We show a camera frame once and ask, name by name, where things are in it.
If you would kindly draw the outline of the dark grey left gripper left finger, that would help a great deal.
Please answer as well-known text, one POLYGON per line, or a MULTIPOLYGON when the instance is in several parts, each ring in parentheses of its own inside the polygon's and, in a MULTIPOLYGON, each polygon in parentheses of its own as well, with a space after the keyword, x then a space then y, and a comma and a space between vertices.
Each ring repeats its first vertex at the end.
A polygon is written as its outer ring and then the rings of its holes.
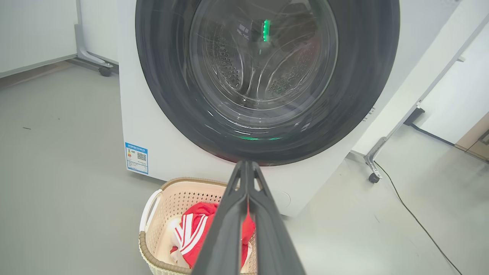
POLYGON ((235 165, 192 275, 239 275, 242 223, 248 214, 250 161, 235 165))

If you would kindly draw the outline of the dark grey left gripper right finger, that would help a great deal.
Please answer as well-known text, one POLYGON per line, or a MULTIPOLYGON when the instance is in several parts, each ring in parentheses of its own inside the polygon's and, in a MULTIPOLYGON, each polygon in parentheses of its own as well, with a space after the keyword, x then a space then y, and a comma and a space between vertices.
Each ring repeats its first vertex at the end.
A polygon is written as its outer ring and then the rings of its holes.
POLYGON ((244 182, 256 225, 258 274, 304 275, 303 265, 257 163, 245 162, 244 182))

